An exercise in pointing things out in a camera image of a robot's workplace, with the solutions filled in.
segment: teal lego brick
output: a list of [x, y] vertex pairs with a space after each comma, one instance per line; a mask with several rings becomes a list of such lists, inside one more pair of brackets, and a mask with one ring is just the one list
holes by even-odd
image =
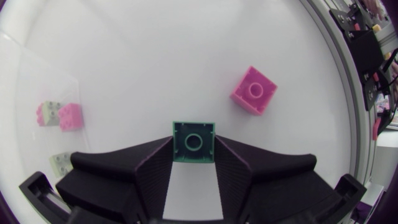
[[215, 123], [173, 122], [174, 162], [214, 162]]
[[46, 101], [42, 106], [42, 114], [45, 126], [57, 126], [60, 123], [58, 110], [61, 104], [53, 101]]
[[54, 155], [49, 160], [56, 177], [63, 177], [73, 169], [69, 152]]

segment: pink lego brick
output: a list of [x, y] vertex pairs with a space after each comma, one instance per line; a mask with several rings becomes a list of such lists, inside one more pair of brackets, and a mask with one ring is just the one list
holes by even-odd
[[36, 115], [37, 115], [37, 124], [39, 126], [44, 126], [44, 119], [43, 119], [43, 111], [42, 111], [43, 103], [39, 105], [39, 107], [36, 110]]
[[375, 72], [375, 73], [373, 74], [373, 79], [374, 79], [374, 81], [376, 81], [376, 82], [379, 81], [379, 75], [377, 75], [377, 72]]
[[374, 122], [373, 125], [373, 140], [377, 140], [377, 131], [379, 130], [381, 118], [376, 119], [376, 122]]
[[361, 28], [360, 28], [360, 26], [359, 26], [358, 23], [355, 23], [355, 24], [354, 24], [354, 29], [355, 29], [355, 30], [361, 30]]
[[262, 115], [278, 88], [261, 72], [250, 66], [229, 97], [254, 115]]
[[74, 131], [83, 127], [80, 105], [69, 103], [59, 109], [60, 128], [62, 131]]

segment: light green lego brick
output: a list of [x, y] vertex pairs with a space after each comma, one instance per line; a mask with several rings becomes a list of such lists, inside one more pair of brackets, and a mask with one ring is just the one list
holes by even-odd
[[59, 125], [60, 119], [58, 117], [58, 110], [61, 104], [53, 101], [46, 101], [42, 106], [44, 125], [56, 126]]
[[49, 160], [56, 177], [63, 177], [73, 169], [68, 152], [54, 155]]

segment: lego brick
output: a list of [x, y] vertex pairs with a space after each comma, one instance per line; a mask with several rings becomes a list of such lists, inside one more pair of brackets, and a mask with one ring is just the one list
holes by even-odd
[[54, 101], [45, 101], [37, 108], [37, 123], [39, 126], [56, 126], [59, 124], [58, 110], [61, 104]]
[[37, 124], [39, 124], [39, 126], [44, 126], [42, 107], [43, 107], [43, 103], [41, 103], [36, 110], [36, 115], [37, 115], [36, 121], [37, 121]]
[[381, 118], [376, 119], [373, 125], [373, 133], [372, 133], [372, 139], [377, 140], [377, 132], [379, 131], [379, 126], [380, 126]]
[[379, 81], [379, 75], [377, 75], [377, 72], [373, 73], [373, 79], [375, 82]]
[[262, 115], [277, 88], [271, 80], [250, 66], [229, 97], [248, 112]]
[[56, 177], [63, 177], [73, 169], [68, 152], [54, 155], [49, 160]]
[[59, 110], [58, 115], [62, 131], [74, 131], [83, 127], [81, 108], [77, 103], [65, 105]]
[[360, 26], [359, 26], [358, 23], [355, 23], [355, 24], [354, 24], [354, 29], [355, 29], [355, 30], [361, 30], [361, 28], [360, 28]]
[[384, 59], [385, 60], [389, 60], [390, 58], [391, 58], [391, 52], [389, 52], [389, 53], [386, 53], [385, 55], [384, 55]]
[[214, 162], [215, 123], [173, 122], [174, 162]]
[[379, 31], [381, 30], [381, 26], [380, 26], [379, 24], [376, 24], [376, 25], [374, 25], [374, 26], [372, 27], [372, 30], [373, 30], [374, 32], [379, 32]]

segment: cable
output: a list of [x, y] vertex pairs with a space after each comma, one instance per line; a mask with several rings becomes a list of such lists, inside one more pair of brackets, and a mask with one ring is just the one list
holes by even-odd
[[378, 88], [377, 90], [378, 90], [378, 91], [381, 91], [381, 90], [383, 90], [383, 89], [385, 89], [385, 88], [387, 88], [387, 87], [390, 87], [390, 86], [397, 80], [397, 78], [398, 78], [398, 75], [397, 75], [390, 83], [388, 83], [388, 85], [386, 85], [386, 86], [384, 86], [384, 87], [380, 87], [380, 88]]

